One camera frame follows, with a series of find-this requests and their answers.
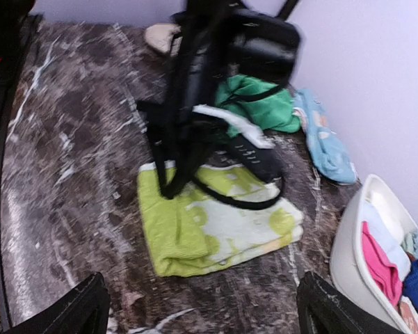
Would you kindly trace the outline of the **yellow-green crocodile towel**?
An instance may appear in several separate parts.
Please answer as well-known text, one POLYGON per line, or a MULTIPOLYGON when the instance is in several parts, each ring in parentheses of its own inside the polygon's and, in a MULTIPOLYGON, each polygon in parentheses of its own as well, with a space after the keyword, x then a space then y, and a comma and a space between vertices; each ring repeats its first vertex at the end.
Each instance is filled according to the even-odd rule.
POLYGON ((238 209, 189 183, 167 200, 159 192, 153 163, 139 169, 138 199, 150 258, 161 277, 220 271, 297 242, 303 235, 303 213, 284 198, 268 209, 238 209))

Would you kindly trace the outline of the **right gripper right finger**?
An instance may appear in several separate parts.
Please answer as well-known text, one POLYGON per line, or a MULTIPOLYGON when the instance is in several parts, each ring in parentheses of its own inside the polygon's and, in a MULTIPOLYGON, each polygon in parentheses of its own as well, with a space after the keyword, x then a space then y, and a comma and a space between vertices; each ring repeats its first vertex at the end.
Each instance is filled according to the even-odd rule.
POLYGON ((297 288, 301 333, 399 333, 394 327, 359 308, 317 273, 308 271, 297 288))

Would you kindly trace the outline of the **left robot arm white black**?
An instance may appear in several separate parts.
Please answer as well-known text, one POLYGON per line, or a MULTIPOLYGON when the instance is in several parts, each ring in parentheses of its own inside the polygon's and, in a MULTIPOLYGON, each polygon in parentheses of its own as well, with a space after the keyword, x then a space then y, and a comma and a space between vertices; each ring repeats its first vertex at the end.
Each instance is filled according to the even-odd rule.
POLYGON ((163 197, 174 198, 192 182, 235 207, 258 210, 273 204, 225 196, 210 189, 197 172, 221 148, 260 181, 283 182, 280 162, 260 128, 217 108, 215 101, 233 67, 273 85, 262 93, 232 93, 230 102, 256 102, 287 87, 300 45, 296 27, 286 21, 294 5, 285 2, 272 17, 242 1, 188 1, 184 11, 173 15, 181 43, 170 62, 164 100, 137 103, 147 115, 147 139, 163 197))

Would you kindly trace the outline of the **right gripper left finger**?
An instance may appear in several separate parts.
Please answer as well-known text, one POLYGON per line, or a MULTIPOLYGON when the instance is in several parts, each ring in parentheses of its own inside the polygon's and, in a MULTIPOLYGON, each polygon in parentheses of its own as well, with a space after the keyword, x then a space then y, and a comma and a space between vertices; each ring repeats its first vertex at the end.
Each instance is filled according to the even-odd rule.
POLYGON ((7 332, 65 334, 107 332, 110 296, 100 272, 90 274, 53 305, 7 332))

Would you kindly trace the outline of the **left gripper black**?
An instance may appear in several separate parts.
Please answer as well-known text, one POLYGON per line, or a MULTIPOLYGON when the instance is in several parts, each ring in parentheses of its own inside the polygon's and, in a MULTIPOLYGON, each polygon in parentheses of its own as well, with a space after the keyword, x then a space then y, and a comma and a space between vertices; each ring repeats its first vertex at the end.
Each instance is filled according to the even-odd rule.
POLYGON ((180 194, 198 168, 227 145, 227 123, 193 112, 215 105, 216 91, 228 73, 227 47, 203 45, 180 51, 170 71, 162 103, 139 100, 146 115, 147 140, 156 165, 159 189, 167 199, 180 194), (167 184, 166 162, 175 163, 167 184))

